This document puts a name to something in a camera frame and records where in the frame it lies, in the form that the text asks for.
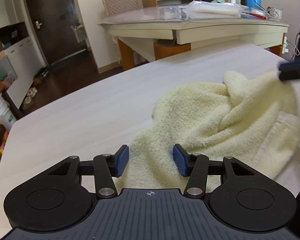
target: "dark wooden floor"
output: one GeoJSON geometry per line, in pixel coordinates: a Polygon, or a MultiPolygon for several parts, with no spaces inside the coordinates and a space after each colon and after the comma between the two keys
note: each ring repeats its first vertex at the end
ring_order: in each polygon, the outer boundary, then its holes
{"type": "Polygon", "coordinates": [[[122,68],[119,67],[99,74],[96,63],[88,52],[71,57],[51,68],[50,75],[37,87],[34,104],[23,114],[27,115],[61,97],[121,72],[122,68]]]}

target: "baseboard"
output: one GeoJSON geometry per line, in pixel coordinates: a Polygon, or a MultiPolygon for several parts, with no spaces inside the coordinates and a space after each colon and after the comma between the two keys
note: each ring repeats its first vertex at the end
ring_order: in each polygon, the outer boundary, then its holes
{"type": "Polygon", "coordinates": [[[105,65],[103,67],[98,67],[98,72],[101,74],[101,73],[106,72],[110,69],[114,69],[114,68],[117,68],[117,67],[120,67],[120,66],[121,66],[121,64],[118,61],[116,61],[116,62],[113,62],[111,64],[105,65]]]}

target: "towel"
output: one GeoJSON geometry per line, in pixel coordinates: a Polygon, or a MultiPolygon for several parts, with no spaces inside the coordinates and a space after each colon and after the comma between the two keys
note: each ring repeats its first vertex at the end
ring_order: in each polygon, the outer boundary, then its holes
{"type": "MultiPolygon", "coordinates": [[[[130,143],[130,160],[120,192],[130,188],[180,188],[182,177],[173,161],[179,143],[189,154],[210,160],[233,156],[275,179],[300,141],[300,118],[293,87],[275,72],[252,80],[228,71],[224,83],[192,83],[169,91],[155,104],[153,124],[130,143]]],[[[207,192],[220,185],[209,176],[207,192]]]]}

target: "table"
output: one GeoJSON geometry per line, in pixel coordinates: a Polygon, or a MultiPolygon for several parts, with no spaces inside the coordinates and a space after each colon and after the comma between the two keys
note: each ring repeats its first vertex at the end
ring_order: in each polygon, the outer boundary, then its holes
{"type": "MultiPolygon", "coordinates": [[[[0,164],[0,238],[11,229],[3,210],[7,193],[71,155],[92,160],[114,154],[151,125],[155,102],[189,82],[222,82],[235,70],[248,78],[276,70],[282,58],[244,41],[229,41],[161,59],[54,101],[17,121],[0,164]]],[[[300,101],[300,82],[294,82],[300,101]]],[[[300,151],[277,178],[295,196],[300,191],[300,151]]],[[[94,191],[93,177],[82,184],[94,191]]]]}
{"type": "Polygon", "coordinates": [[[150,7],[111,16],[100,25],[119,38],[124,70],[134,67],[132,50],[147,61],[231,40],[243,40],[281,56],[288,24],[241,18],[240,16],[196,13],[185,5],[150,7]]]}

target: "white plastic wrapped package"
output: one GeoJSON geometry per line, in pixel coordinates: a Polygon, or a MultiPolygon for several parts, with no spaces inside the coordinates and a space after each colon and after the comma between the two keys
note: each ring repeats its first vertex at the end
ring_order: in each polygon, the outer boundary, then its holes
{"type": "Polygon", "coordinates": [[[186,6],[186,9],[198,13],[216,13],[226,15],[240,15],[243,8],[235,3],[210,3],[201,1],[192,1],[186,6]]]}

